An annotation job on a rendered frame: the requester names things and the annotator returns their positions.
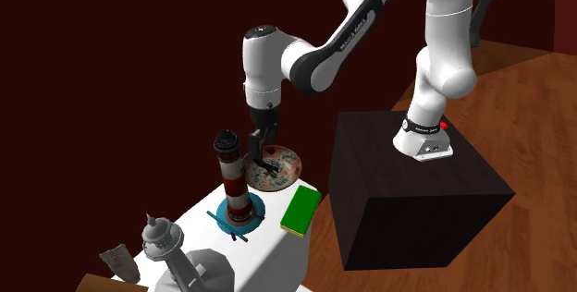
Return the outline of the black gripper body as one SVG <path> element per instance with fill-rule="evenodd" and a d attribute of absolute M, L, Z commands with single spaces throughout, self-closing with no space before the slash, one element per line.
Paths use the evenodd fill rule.
<path fill-rule="evenodd" d="M 256 129 L 276 131 L 279 123 L 279 112 L 277 107 L 268 109 L 257 109 L 249 107 L 250 118 Z"/>

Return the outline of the speckled red rimmed plate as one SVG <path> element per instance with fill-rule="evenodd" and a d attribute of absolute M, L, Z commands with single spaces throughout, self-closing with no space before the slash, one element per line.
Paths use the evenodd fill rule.
<path fill-rule="evenodd" d="M 278 145 L 266 145 L 263 161 L 278 168 L 275 176 L 270 176 L 261 166 L 255 164 L 247 153 L 242 158 L 245 181 L 253 189 L 274 192 L 288 188 L 301 174 L 301 159 L 291 149 Z"/>

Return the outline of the red white lighthouse figure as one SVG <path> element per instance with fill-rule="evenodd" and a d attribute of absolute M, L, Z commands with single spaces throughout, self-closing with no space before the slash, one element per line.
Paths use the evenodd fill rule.
<path fill-rule="evenodd" d="M 215 137 L 214 148 L 225 191 L 225 198 L 219 204 L 215 215 L 242 235 L 251 233 L 264 220 L 265 206 L 258 195 L 248 190 L 239 138 L 233 131 L 222 129 Z M 219 227 L 228 233 L 223 226 Z"/>

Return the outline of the green yellow sponge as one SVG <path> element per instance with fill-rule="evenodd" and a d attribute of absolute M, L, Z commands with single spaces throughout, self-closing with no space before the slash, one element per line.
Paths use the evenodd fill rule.
<path fill-rule="evenodd" d="M 280 227 L 297 237 L 305 237 L 321 197 L 318 190 L 299 186 L 280 221 Z"/>

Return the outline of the teal pen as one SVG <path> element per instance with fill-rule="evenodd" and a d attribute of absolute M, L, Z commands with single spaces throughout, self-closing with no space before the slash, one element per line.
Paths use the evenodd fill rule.
<path fill-rule="evenodd" d="M 233 226 L 227 224 L 224 220 L 222 220 L 221 218 L 219 218 L 219 217 L 216 216 L 215 214 L 211 213 L 210 211 L 207 211 L 206 213 L 207 213 L 209 216 L 211 216 L 213 219 L 215 219 L 216 222 L 217 222 L 219 225 L 223 226 L 223 227 L 228 231 L 228 233 L 229 233 L 232 237 L 234 237 L 234 239 L 236 239 L 237 237 L 239 237 L 241 240 L 243 240 L 243 241 L 245 241 L 245 242 L 248 241 L 248 239 L 247 239 L 245 236 L 243 236 L 238 230 L 236 230 Z"/>

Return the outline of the white toilet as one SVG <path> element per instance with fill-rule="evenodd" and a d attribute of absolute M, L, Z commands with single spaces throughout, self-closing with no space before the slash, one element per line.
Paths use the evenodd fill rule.
<path fill-rule="evenodd" d="M 246 240 L 233 240 L 207 214 L 225 198 L 224 187 L 217 187 L 176 220 L 185 235 L 182 249 L 224 255 L 235 273 L 235 292 L 296 292 L 307 274 L 311 235 L 298 237 L 282 229 L 280 221 L 300 186 L 313 188 L 301 179 L 276 192 L 250 188 L 264 202 L 264 220 Z"/>

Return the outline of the dark robot stand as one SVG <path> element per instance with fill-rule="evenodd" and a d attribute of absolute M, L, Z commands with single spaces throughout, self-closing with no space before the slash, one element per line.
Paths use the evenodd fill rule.
<path fill-rule="evenodd" d="M 338 117 L 328 192 L 347 271 L 446 267 L 515 194 L 454 126 L 448 158 L 398 152 L 403 117 Z"/>

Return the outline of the grey tower figure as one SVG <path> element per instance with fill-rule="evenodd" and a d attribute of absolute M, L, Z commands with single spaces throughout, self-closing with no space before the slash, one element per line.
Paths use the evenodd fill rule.
<path fill-rule="evenodd" d="M 179 225 L 147 215 L 141 236 L 145 256 L 167 266 L 154 292 L 234 292 L 235 273 L 227 257 L 213 249 L 185 253 Z"/>

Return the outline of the grey squeeze tube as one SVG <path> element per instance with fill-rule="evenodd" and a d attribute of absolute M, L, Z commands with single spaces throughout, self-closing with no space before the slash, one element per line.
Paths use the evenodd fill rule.
<path fill-rule="evenodd" d="M 99 257 L 119 279 L 132 284 L 140 282 L 138 265 L 125 244 L 121 243 L 113 249 L 102 252 Z"/>

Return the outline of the brown wooden box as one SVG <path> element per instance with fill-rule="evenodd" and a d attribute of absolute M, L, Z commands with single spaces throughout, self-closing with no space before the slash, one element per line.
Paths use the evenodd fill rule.
<path fill-rule="evenodd" d="M 148 287 L 95 274 L 85 274 L 76 292 L 148 292 Z"/>

